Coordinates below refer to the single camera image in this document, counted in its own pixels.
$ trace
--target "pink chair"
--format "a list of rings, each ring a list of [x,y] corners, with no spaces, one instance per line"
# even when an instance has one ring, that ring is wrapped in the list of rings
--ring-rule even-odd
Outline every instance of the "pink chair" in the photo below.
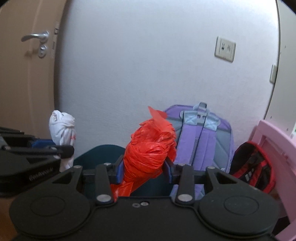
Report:
[[[270,157],[276,175],[276,191],[281,199],[290,225],[276,238],[280,241],[296,239],[296,142],[265,120],[261,120],[252,141],[260,145]]]

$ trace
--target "wall socket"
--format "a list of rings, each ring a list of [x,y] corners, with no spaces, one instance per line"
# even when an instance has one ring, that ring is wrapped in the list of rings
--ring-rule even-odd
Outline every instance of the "wall socket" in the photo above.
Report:
[[[216,41],[215,56],[229,62],[233,62],[235,46],[235,42],[231,42],[218,36]]]

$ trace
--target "red plastic bag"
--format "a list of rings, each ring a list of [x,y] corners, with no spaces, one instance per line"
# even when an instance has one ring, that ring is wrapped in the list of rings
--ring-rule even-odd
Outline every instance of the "red plastic bag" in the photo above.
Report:
[[[162,165],[168,156],[176,157],[176,133],[165,112],[148,107],[152,118],[140,124],[131,135],[124,154],[124,178],[120,185],[111,185],[114,199],[129,196],[134,190],[162,173]]]

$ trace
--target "wooden floor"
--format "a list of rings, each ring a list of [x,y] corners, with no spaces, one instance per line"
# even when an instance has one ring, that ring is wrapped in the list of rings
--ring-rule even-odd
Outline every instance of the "wooden floor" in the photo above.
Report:
[[[17,235],[9,217],[9,207],[13,198],[0,198],[0,241],[10,241]]]

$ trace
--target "purple backpack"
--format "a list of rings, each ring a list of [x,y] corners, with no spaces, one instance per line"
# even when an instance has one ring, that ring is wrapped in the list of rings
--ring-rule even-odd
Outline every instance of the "purple backpack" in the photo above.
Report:
[[[210,112],[202,102],[195,106],[173,105],[165,112],[177,135],[175,164],[187,164],[202,171],[214,166],[229,172],[235,150],[231,126],[226,120]],[[172,198],[177,186],[172,189]],[[203,185],[195,185],[195,199],[204,195]]]

